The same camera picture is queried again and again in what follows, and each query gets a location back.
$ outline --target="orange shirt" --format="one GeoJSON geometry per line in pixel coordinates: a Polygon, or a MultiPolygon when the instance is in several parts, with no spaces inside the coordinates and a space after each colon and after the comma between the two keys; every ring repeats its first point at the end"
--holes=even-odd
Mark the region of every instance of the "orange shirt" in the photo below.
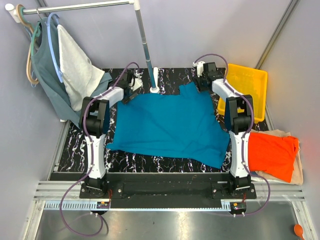
{"type": "Polygon", "coordinates": [[[299,140],[294,136],[272,136],[251,132],[248,143],[248,165],[251,172],[264,171],[290,183],[299,140]]]}

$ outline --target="marble surface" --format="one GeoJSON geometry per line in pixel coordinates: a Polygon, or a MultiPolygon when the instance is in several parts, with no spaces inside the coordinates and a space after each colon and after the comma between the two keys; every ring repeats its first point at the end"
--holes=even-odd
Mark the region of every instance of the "marble surface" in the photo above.
{"type": "MultiPolygon", "coordinates": [[[[115,79],[122,72],[122,69],[104,69],[109,72],[112,79],[115,79]]],[[[195,74],[194,68],[159,68],[158,86],[162,95],[178,95],[179,86],[192,82],[195,74]]],[[[148,93],[150,81],[148,71],[143,70],[143,87],[139,94],[148,93]]],[[[218,114],[217,106],[219,96],[211,94],[214,114],[222,129],[224,126],[224,117],[218,114]]],[[[105,137],[104,144],[111,143],[116,130],[117,107],[110,110],[110,128],[105,137]]],[[[257,131],[267,131],[266,121],[255,124],[253,129],[257,131]]],[[[210,167],[190,158],[171,158],[162,156],[149,156],[134,154],[124,151],[111,151],[105,148],[105,169],[107,172],[131,172],[131,173],[200,173],[200,172],[228,172],[231,167],[232,153],[230,151],[231,143],[227,147],[225,160],[221,169],[210,167]]],[[[70,124],[68,134],[62,151],[58,172],[84,172],[87,169],[87,145],[84,133],[74,124],[70,124]]]]}

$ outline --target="yellow plastic bin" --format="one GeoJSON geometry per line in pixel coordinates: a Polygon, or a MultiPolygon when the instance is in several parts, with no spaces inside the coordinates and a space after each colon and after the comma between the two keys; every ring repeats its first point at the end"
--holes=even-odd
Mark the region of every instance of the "yellow plastic bin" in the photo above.
{"type": "MultiPolygon", "coordinates": [[[[253,98],[254,123],[265,120],[267,80],[266,71],[250,67],[229,64],[226,79],[236,90],[244,95],[250,94],[253,98]]],[[[218,103],[218,113],[225,115],[226,103],[221,98],[218,103]]]]}

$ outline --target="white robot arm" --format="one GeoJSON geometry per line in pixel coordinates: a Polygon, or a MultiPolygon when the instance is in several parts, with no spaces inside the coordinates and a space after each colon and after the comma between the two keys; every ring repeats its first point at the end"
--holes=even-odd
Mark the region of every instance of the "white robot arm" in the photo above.
{"type": "MultiPolygon", "coordinates": [[[[232,147],[229,190],[233,192],[250,188],[251,177],[246,170],[246,168],[249,169],[248,142],[250,133],[244,134],[251,123],[252,116],[249,106],[239,97],[243,94],[234,89],[227,80],[224,81],[225,68],[217,68],[214,62],[205,63],[204,61],[194,63],[193,66],[197,69],[197,77],[193,81],[198,90],[200,92],[212,90],[226,103],[224,122],[230,134],[232,147]],[[238,113],[238,108],[244,109],[244,112],[238,113]]],[[[244,95],[244,97],[253,106],[252,97],[250,95],[244,95]]]]}
{"type": "MultiPolygon", "coordinates": [[[[91,167],[92,170],[84,180],[86,188],[101,190],[103,192],[106,191],[104,141],[110,125],[110,108],[119,101],[127,103],[132,100],[138,95],[137,90],[142,85],[141,75],[139,73],[125,73],[109,93],[96,100],[89,108],[89,113],[86,116],[86,129],[92,141],[90,141],[88,136],[85,136],[85,141],[87,145],[87,172],[91,167]],[[94,156],[92,156],[92,151],[90,150],[91,145],[93,145],[94,156]]],[[[79,122],[81,127],[83,127],[85,110],[92,99],[93,97],[85,97],[83,99],[79,122]]]]}

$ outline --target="white wall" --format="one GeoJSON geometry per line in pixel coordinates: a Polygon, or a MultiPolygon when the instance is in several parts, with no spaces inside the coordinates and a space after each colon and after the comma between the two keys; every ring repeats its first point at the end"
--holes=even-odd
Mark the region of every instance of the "white wall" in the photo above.
{"type": "MultiPolygon", "coordinates": [[[[34,0],[10,0],[35,7],[34,0]]],[[[45,180],[62,128],[46,94],[26,77],[30,40],[0,0],[0,239],[20,239],[39,180],[45,180]]]]}
{"type": "MultiPolygon", "coordinates": [[[[46,0],[49,6],[97,2],[46,0]]],[[[191,67],[206,53],[254,67],[289,0],[140,0],[154,66],[191,67]]],[[[61,23],[101,68],[146,66],[132,5],[59,13],[61,23]]]]}
{"type": "Polygon", "coordinates": [[[320,1],[302,0],[262,66],[274,126],[298,137],[303,193],[320,236],[320,1]]]}

